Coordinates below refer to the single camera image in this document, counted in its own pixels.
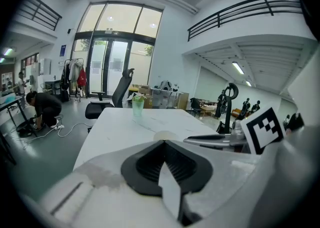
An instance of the glass door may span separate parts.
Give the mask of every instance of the glass door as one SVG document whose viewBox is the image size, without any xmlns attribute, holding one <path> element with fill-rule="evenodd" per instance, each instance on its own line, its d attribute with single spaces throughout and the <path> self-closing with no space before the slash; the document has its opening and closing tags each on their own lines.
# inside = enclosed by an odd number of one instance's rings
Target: glass door
<svg viewBox="0 0 320 228">
<path fill-rule="evenodd" d="M 107 95 L 111 97 L 122 77 L 124 70 L 128 42 L 113 41 L 108 61 Z"/>
<path fill-rule="evenodd" d="M 92 92 L 103 91 L 102 79 L 107 46 L 108 39 L 98 38 L 93 41 L 89 77 L 90 95 Z"/>
<path fill-rule="evenodd" d="M 94 38 L 91 52 L 88 55 L 89 96 L 95 91 L 105 92 L 104 98 L 111 98 L 122 77 L 124 69 L 128 68 L 131 42 L 113 38 Z"/>
</svg>

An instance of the blue sign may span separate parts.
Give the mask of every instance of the blue sign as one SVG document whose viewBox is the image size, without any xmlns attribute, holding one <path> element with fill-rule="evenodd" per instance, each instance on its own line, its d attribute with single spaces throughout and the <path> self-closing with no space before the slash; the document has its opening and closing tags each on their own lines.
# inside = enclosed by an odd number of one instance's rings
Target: blue sign
<svg viewBox="0 0 320 228">
<path fill-rule="evenodd" d="M 65 56 L 66 46 L 67 46 L 67 45 L 62 45 L 62 46 L 61 46 L 60 57 L 64 57 L 64 56 Z"/>
</svg>

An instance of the door frame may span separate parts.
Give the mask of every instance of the door frame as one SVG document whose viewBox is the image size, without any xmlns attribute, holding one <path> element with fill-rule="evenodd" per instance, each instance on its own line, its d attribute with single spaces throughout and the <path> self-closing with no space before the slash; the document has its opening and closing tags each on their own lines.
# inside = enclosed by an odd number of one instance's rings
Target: door frame
<svg viewBox="0 0 320 228">
<path fill-rule="evenodd" d="M 86 60 L 86 68 L 85 68 L 85 71 L 86 71 L 85 73 L 87 77 L 87 95 L 90 98 L 97 97 L 96 94 L 90 93 L 90 70 L 91 70 L 91 59 L 92 59 L 92 52 L 94 48 L 94 42 L 98 39 L 101 39 L 102 41 L 107 41 L 106 49 L 104 51 L 103 62 L 102 62 L 102 69 L 101 69 L 101 83 L 102 83 L 101 87 L 102 87 L 102 91 L 105 92 L 104 94 L 102 94 L 102 97 L 111 99 L 112 95 L 108 95 L 108 71 L 109 71 L 109 61 L 112 53 L 113 44 L 114 42 L 127 43 L 126 52 L 124 56 L 124 63 L 123 63 L 123 70 L 127 70 L 129 65 L 129 58 L 130 58 L 130 52 L 131 52 L 133 40 L 126 39 L 126 38 L 112 37 L 109 35 L 92 37 L 89 45 L 88 56 Z"/>
</svg>

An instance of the white cloth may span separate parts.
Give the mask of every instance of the white cloth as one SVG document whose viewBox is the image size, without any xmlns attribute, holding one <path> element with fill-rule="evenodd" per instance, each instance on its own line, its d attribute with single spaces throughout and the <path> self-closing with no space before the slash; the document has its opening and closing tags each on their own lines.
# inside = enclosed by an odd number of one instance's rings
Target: white cloth
<svg viewBox="0 0 320 228">
<path fill-rule="evenodd" d="M 25 93 L 24 81 L 21 78 L 18 79 L 18 86 L 20 89 L 20 93 L 24 94 Z"/>
<path fill-rule="evenodd" d="M 69 81 L 71 82 L 76 82 L 77 79 L 79 78 L 80 71 L 83 67 L 83 63 L 77 59 L 72 59 L 69 63 L 69 69 L 70 69 L 70 74 L 69 74 Z"/>
</svg>

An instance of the red bag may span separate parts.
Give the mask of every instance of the red bag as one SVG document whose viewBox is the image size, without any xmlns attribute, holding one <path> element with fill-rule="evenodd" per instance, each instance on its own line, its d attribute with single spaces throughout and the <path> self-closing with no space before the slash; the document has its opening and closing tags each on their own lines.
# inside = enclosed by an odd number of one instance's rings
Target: red bag
<svg viewBox="0 0 320 228">
<path fill-rule="evenodd" d="M 79 74 L 79 78 L 76 80 L 79 87 L 83 87 L 86 85 L 87 76 L 85 70 L 82 68 Z"/>
</svg>

